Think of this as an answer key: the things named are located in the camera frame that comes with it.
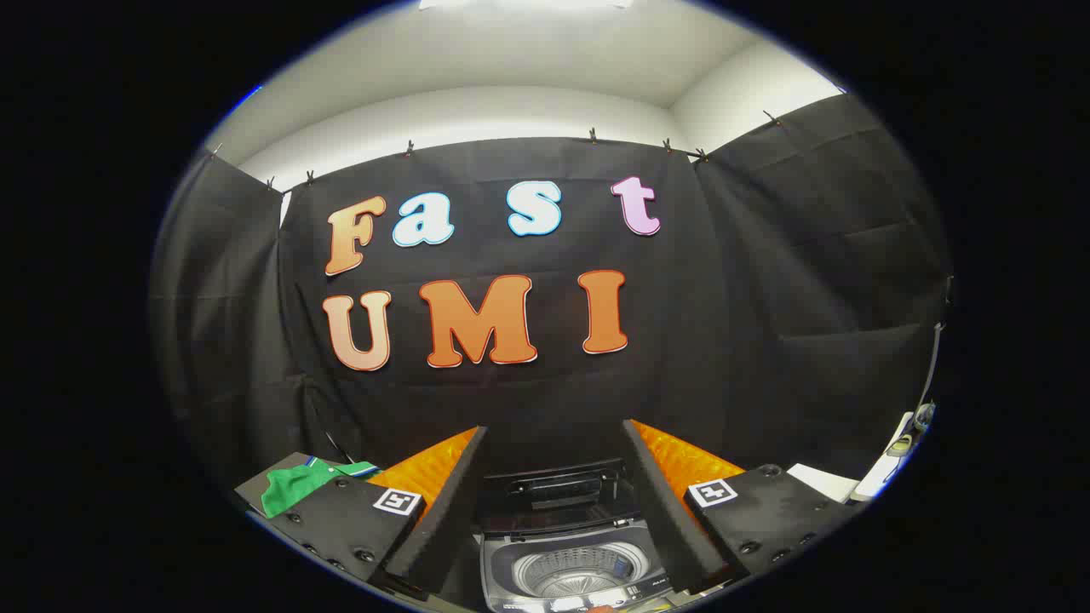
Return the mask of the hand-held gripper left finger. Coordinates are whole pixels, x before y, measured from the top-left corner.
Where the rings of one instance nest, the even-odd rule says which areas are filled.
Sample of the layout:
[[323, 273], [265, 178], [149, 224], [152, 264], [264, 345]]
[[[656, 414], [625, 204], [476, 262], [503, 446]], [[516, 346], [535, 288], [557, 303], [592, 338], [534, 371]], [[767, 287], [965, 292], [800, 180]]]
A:
[[472, 532], [487, 436], [469, 428], [386, 471], [295, 453], [256, 477], [256, 518], [351, 582], [436, 596]]

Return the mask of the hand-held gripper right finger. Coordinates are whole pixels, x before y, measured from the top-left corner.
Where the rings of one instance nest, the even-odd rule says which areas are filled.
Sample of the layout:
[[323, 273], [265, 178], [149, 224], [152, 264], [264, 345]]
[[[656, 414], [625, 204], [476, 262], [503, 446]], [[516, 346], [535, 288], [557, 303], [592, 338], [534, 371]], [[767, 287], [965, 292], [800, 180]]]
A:
[[623, 462], [674, 590], [778, 570], [857, 513], [776, 465], [741, 470], [681, 438], [622, 422]]

